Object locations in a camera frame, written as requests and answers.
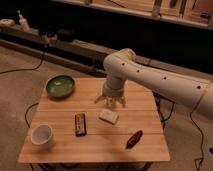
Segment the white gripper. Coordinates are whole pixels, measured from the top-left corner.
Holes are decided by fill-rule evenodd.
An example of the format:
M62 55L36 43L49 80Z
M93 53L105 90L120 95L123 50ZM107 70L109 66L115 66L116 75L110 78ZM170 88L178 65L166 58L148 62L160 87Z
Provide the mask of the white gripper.
M102 95L94 100L94 103L107 99L108 102L118 101L122 107L126 107L126 100L124 97L125 81L117 77L107 77L103 85Z

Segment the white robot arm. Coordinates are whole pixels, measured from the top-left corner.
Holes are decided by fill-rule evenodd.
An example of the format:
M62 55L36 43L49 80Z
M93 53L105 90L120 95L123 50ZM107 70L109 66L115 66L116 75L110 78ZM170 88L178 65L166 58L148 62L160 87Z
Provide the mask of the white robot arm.
M105 57L103 66L107 76L98 99L120 101L125 82L130 80L213 119L213 80L142 66L135 58L135 52L129 48Z

